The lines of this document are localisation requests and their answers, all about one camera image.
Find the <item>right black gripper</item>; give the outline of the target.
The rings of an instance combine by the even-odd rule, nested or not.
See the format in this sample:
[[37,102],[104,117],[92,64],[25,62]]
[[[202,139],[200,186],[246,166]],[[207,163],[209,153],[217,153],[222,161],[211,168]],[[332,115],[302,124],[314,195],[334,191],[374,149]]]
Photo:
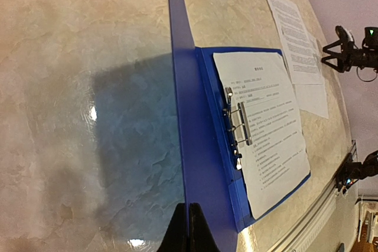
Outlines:
[[[338,73],[349,72],[352,67],[358,67],[359,62],[357,60],[357,51],[359,48],[355,44],[344,44],[344,42],[339,39],[331,44],[328,44],[322,48],[322,51],[329,56],[323,57],[321,62]],[[339,59],[332,55],[343,55],[343,59]]]

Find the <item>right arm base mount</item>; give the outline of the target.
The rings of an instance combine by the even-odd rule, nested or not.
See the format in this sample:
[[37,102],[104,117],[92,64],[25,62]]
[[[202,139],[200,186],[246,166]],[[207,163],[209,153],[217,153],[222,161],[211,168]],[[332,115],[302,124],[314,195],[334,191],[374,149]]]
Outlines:
[[375,175],[377,175],[377,151],[367,155],[364,162],[354,162],[350,152],[335,176],[337,190],[345,194],[357,181]]

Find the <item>white paper sheet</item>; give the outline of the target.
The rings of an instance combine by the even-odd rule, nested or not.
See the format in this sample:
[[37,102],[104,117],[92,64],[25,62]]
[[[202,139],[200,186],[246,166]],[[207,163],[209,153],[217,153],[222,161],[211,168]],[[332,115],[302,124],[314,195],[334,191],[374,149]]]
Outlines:
[[313,58],[320,72],[321,84],[294,84],[293,87],[301,110],[328,119],[327,92],[322,73],[320,49],[317,39],[312,34],[308,34],[308,37],[312,45]]

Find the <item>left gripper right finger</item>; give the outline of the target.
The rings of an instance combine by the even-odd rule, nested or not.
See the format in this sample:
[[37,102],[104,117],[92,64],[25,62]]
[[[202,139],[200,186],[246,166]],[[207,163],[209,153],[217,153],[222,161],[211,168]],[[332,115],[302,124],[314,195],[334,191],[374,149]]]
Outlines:
[[199,203],[189,206],[189,251],[219,252]]

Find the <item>blue file folder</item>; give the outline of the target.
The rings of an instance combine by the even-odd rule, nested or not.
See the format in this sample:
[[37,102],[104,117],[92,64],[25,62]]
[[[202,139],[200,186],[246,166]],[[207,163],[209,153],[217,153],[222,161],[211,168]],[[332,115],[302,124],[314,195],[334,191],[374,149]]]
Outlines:
[[214,53],[240,47],[196,47],[185,0],[168,0],[189,250],[189,206],[199,203],[220,251],[254,224],[242,172],[230,163],[222,110],[226,104]]

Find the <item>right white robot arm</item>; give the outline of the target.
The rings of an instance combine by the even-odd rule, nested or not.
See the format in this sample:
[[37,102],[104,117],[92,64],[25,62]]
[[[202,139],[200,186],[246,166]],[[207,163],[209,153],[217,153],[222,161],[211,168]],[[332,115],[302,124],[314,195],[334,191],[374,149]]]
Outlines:
[[365,27],[362,47],[356,46],[352,33],[344,27],[335,27],[338,40],[324,46],[327,56],[321,62],[339,73],[357,69],[371,68],[377,73],[377,27]]

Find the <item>printed paper sheet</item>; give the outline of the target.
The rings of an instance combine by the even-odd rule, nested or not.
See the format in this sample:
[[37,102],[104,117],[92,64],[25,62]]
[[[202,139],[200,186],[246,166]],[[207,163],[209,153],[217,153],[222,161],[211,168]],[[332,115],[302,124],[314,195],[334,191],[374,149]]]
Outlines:
[[231,88],[249,206],[259,219],[311,174],[301,117],[278,53],[215,53],[224,88]]
[[289,0],[267,0],[280,37],[293,84],[322,84],[314,50],[297,5]]

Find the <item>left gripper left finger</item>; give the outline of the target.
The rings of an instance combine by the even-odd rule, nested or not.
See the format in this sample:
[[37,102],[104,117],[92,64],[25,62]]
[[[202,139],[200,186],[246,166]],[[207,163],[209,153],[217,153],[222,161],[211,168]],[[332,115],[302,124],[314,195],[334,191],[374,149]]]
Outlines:
[[158,252],[188,251],[185,203],[177,204]]

